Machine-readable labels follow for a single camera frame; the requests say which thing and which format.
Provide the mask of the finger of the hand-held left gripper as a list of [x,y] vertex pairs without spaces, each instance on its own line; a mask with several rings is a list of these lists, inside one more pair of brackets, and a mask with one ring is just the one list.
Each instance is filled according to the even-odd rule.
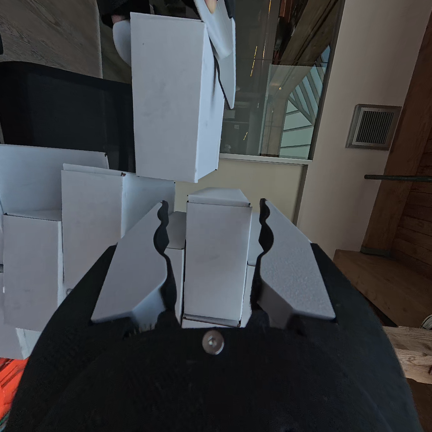
[[113,24],[113,42],[118,55],[127,64],[131,65],[131,23],[125,19]]
[[236,93],[235,1],[217,1],[216,10],[211,14],[203,0],[202,21],[212,45],[220,87],[228,108],[233,109]]

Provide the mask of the interior glass window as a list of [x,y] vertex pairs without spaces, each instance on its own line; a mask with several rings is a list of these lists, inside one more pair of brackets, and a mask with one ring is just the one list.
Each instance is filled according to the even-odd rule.
[[233,109],[225,106],[220,153],[308,160],[331,47],[311,63],[240,59]]

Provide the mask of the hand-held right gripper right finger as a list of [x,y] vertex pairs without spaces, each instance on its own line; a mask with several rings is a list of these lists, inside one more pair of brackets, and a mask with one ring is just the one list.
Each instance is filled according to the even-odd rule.
[[260,200],[254,306],[270,326],[284,329],[294,317],[334,321],[333,309],[310,240],[269,200]]

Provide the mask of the white cardboard box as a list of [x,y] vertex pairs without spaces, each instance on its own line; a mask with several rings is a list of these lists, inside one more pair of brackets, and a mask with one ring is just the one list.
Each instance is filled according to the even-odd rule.
[[184,318],[226,327],[241,321],[252,206],[240,189],[188,195]]
[[217,170],[224,111],[200,20],[131,13],[136,174],[197,183]]

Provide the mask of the metal wall vent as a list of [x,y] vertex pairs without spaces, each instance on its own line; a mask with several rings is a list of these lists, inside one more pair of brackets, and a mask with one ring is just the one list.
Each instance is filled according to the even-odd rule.
[[401,111],[394,105],[356,105],[345,147],[390,150]]

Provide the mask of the orange fabric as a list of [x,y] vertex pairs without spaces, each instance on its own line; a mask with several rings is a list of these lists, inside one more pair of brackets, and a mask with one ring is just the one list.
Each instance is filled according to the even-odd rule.
[[4,431],[10,408],[28,360],[0,359],[0,431]]

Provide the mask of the stack of white boxes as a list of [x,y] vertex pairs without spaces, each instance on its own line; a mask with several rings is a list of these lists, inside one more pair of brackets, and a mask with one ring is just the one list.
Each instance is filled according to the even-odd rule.
[[177,287],[175,316],[183,328],[225,327],[183,317],[186,212],[174,211],[175,188],[174,181],[111,170],[102,153],[2,144],[1,317],[16,330],[21,354],[2,342],[1,355],[27,358],[102,254],[163,200],[169,204],[165,252]]

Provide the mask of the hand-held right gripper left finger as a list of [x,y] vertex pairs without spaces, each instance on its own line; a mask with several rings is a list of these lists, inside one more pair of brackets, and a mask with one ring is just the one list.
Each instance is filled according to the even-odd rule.
[[92,321],[130,318],[142,331],[155,328],[164,311],[175,313],[177,287],[167,227],[169,204],[157,203],[116,245]]

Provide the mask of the large black container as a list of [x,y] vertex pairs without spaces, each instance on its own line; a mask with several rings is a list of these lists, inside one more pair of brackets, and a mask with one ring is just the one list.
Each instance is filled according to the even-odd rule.
[[103,152],[136,172],[132,85],[36,63],[0,64],[3,143]]

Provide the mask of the dark metal pipe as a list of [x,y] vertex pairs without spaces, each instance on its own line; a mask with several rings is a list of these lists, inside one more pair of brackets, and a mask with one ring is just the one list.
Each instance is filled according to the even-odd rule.
[[431,176],[364,175],[365,180],[431,183]]

